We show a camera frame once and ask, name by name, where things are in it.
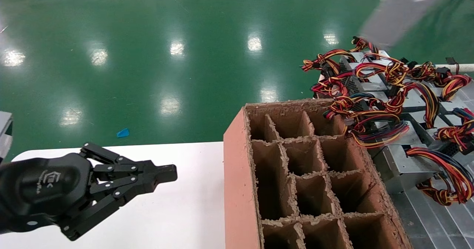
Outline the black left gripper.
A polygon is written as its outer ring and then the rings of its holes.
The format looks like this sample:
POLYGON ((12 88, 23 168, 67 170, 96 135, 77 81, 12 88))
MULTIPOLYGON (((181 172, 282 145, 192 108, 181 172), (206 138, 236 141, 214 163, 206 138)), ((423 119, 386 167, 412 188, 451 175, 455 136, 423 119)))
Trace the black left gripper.
POLYGON ((176 174, 137 174, 93 185, 93 165, 77 153, 1 166, 1 232, 30 232, 59 224, 75 241, 133 198, 152 193, 176 174))

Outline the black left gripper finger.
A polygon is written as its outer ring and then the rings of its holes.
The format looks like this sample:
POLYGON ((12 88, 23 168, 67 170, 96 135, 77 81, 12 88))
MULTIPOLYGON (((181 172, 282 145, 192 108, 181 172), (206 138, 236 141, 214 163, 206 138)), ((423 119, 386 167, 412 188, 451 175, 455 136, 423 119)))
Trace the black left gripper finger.
POLYGON ((177 180, 175 165, 156 166, 151 160, 134 161, 96 144, 85 144, 79 155, 87 160, 99 162, 93 168, 93 173, 102 181, 114 181, 139 175, 143 175, 147 182, 153 183, 168 183, 177 180))

